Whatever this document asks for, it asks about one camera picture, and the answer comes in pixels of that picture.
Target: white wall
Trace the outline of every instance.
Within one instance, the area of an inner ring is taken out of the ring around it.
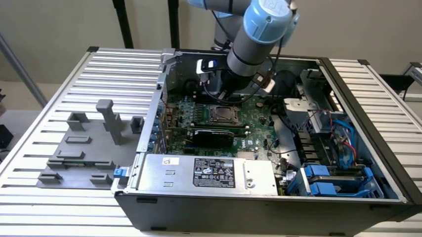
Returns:
[[[135,47],[170,47],[166,0],[125,0]],[[422,61],[422,0],[296,0],[284,54],[367,59],[381,73]],[[210,12],[180,1],[180,47],[208,49]],[[111,0],[0,0],[0,31],[37,82],[61,83],[89,45],[123,47]],[[0,80],[19,78],[0,55]]]

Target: green circuit board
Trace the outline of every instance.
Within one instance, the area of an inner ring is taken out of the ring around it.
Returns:
[[[171,116],[176,118],[178,126],[168,126],[166,130],[168,154],[236,157],[238,152],[254,152],[256,159],[267,159],[264,139],[270,144],[276,134],[270,126],[270,106],[264,99],[252,97],[240,106],[198,104],[187,97],[171,98],[170,103],[175,107]],[[227,112],[227,116],[215,115],[219,109]],[[232,146],[219,149],[196,147],[190,133],[199,129],[232,132]]]

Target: power supply label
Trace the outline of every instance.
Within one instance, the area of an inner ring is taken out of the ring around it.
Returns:
[[[194,185],[196,187],[235,188],[232,159],[195,158]]]

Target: black pole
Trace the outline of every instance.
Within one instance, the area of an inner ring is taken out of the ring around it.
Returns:
[[[171,47],[180,48],[179,41],[179,0],[167,0]]]
[[[117,13],[117,19],[119,19],[124,47],[133,48],[131,27],[129,27],[129,21],[127,19],[124,0],[112,0],[112,5],[113,5],[113,8],[116,9],[116,13]]]

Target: slotted metal table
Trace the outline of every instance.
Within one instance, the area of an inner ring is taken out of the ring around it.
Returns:
[[[112,99],[112,109],[121,119],[145,116],[162,72],[160,57],[162,51],[135,49],[100,48],[85,53],[0,165],[0,236],[186,236],[136,230],[111,191],[35,187],[68,129],[64,121],[72,111],[85,112],[89,119],[100,119],[95,104],[99,99]],[[356,60],[331,62],[422,190],[421,119],[370,66]],[[401,223],[379,223],[356,236],[421,237],[422,214]]]

